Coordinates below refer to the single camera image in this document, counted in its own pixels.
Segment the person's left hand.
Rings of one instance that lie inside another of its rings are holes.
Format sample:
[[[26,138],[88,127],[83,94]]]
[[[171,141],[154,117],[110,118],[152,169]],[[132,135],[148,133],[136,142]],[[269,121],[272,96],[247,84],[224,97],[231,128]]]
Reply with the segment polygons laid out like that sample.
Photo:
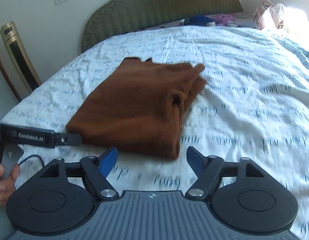
[[[16,190],[15,181],[20,175],[18,164],[14,166],[10,175],[6,179],[0,179],[0,206],[6,206],[6,203],[12,193]]]

